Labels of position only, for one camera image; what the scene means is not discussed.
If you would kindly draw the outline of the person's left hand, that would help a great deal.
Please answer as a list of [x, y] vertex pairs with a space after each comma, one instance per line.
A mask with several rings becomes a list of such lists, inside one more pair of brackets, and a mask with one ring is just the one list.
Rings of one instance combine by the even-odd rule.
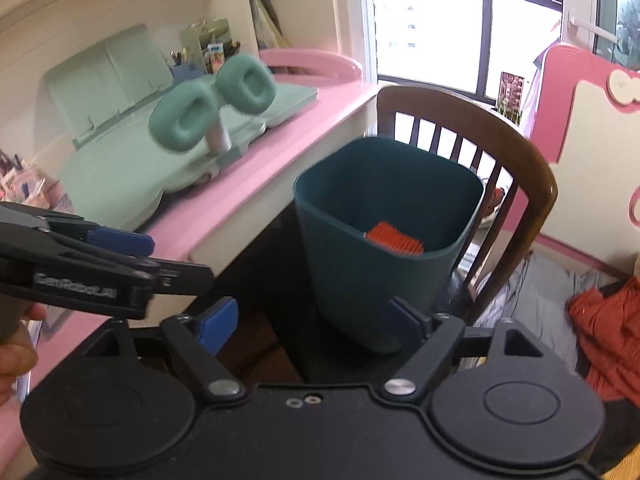
[[[43, 304], [30, 304], [25, 300], [2, 296], [24, 309], [23, 318], [29, 321], [43, 321], [47, 317], [47, 307]], [[5, 406], [13, 396], [13, 384], [17, 377], [32, 370], [38, 362], [38, 354], [30, 339], [24, 321], [17, 324], [14, 333], [2, 342], [0, 351], [0, 406]]]

